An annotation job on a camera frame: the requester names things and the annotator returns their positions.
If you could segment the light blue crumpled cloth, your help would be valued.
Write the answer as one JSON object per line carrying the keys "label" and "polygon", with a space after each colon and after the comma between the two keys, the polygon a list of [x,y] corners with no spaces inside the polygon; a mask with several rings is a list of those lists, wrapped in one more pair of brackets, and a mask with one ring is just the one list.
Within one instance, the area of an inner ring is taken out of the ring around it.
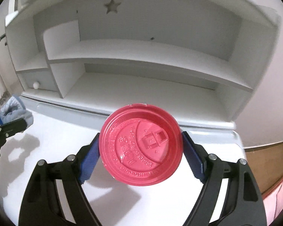
{"label": "light blue crumpled cloth", "polygon": [[0,119],[3,124],[23,119],[26,122],[27,128],[34,123],[32,113],[26,109],[23,101],[17,95],[12,95],[0,108]]}

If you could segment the white desk hutch shelf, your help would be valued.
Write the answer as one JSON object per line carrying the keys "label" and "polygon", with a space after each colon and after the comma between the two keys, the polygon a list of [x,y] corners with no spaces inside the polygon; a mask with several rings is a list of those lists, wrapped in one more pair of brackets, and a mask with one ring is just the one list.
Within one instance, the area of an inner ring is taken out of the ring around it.
{"label": "white desk hutch shelf", "polygon": [[15,0],[5,18],[16,73],[57,91],[23,97],[109,115],[133,103],[184,127],[235,128],[267,70],[280,17],[255,0]]}

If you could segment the grey drawer with knob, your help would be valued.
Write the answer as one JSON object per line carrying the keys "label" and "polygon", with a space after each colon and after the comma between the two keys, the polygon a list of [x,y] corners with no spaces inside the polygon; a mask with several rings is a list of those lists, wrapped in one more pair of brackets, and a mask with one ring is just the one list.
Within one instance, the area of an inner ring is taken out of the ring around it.
{"label": "grey drawer with knob", "polygon": [[48,70],[42,71],[25,71],[17,73],[19,80],[26,89],[34,89],[34,83],[39,83],[37,89],[41,90],[49,90],[49,91],[57,91],[57,86],[54,83],[54,79],[52,74]]}

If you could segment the red plastic cup lid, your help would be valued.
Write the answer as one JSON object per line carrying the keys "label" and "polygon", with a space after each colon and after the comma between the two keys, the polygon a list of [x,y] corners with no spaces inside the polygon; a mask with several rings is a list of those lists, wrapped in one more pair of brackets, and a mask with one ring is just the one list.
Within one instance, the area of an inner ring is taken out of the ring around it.
{"label": "red plastic cup lid", "polygon": [[183,139],[175,118],[162,108],[131,104],[104,122],[99,151],[105,169],[116,180],[150,186],[168,179],[183,155]]}

